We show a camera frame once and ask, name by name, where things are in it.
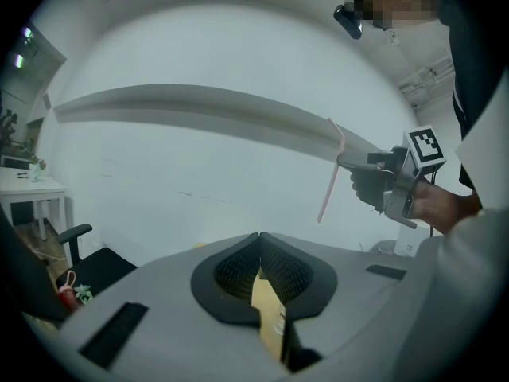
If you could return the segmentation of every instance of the black and white square pattern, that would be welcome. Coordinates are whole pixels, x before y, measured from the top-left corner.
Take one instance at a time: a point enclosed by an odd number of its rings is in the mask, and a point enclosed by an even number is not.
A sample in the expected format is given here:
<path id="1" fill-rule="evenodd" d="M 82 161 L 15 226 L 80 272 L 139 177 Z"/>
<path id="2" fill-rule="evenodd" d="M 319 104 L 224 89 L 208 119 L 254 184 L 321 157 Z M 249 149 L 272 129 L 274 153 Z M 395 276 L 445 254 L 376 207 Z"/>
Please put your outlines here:
<path id="1" fill-rule="evenodd" d="M 421 163 L 432 162 L 444 157 L 437 138 L 431 129 L 413 131 L 409 133 L 409 136 L 414 143 Z"/>

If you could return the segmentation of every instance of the chair seat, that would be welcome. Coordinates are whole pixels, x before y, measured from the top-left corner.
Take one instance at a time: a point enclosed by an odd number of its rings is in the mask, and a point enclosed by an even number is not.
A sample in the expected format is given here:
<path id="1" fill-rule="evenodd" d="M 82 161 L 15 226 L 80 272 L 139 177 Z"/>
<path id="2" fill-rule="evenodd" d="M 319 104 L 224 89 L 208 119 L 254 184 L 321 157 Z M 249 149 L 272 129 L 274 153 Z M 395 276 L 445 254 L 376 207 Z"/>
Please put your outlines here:
<path id="1" fill-rule="evenodd" d="M 134 269 L 136 269 L 135 265 L 121 258 L 111 249 L 102 248 L 62 273 L 56 280 L 56 286 L 63 286 L 67 280 L 68 271 L 72 270 L 76 273 L 74 287 L 81 284 L 90 286 L 90 291 L 96 296 Z"/>

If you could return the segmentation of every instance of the chair armrest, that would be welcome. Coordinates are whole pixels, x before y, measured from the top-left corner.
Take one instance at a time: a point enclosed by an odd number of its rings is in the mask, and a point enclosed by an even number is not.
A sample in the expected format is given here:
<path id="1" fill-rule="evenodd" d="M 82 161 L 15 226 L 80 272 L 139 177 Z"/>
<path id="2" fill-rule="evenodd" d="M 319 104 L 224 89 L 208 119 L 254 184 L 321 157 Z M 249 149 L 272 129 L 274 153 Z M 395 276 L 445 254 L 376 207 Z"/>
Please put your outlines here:
<path id="1" fill-rule="evenodd" d="M 82 236 L 91 230 L 92 226 L 89 224 L 78 225 L 59 234 L 58 241 L 61 244 L 66 244 L 67 242 L 77 240 L 79 236 Z"/>

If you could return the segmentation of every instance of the black shirt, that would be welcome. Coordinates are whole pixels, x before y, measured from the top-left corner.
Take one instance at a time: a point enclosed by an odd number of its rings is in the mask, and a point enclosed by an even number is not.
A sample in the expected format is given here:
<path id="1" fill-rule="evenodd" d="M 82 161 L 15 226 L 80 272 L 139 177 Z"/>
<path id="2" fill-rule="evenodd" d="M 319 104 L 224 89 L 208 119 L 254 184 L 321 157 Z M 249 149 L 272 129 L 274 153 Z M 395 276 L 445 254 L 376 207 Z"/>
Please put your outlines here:
<path id="1" fill-rule="evenodd" d="M 486 2 L 479 0 L 479 14 L 489 16 Z M 490 37 L 488 17 L 472 11 L 462 0 L 440 0 L 438 17 L 449 27 L 449 42 L 456 71 L 453 106 L 460 124 L 461 137 L 472 129 L 484 108 L 488 105 L 503 71 L 503 61 Z M 473 189 L 463 166 L 460 182 Z"/>

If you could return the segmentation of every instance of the pink straw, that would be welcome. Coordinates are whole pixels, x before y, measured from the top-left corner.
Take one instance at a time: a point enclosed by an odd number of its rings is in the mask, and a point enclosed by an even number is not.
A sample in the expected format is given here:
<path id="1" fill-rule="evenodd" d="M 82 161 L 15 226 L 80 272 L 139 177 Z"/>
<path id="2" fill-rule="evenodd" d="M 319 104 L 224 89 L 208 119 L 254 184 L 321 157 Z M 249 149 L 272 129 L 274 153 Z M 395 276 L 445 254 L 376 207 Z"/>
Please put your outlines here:
<path id="1" fill-rule="evenodd" d="M 339 155 L 339 154 L 343 153 L 344 145 L 345 145 L 347 139 L 344 137 L 344 134 L 341 131 L 341 129 L 332 121 L 331 118 L 328 118 L 327 120 L 334 126 L 334 128 L 340 135 L 341 141 L 340 141 L 340 151 L 338 153 L 338 155 Z M 327 208 L 328 200 L 331 197 L 332 188 L 334 188 L 334 183 L 336 182 L 337 172 L 339 169 L 340 169 L 340 165 L 337 163 L 337 159 L 336 159 L 336 164 L 334 165 L 334 170 L 332 171 L 331 181 L 328 183 L 327 193 L 325 193 L 324 202 L 321 205 L 320 213 L 318 214 L 318 219 L 317 219 L 318 224 L 321 223 L 321 219 L 324 217 L 325 209 Z"/>

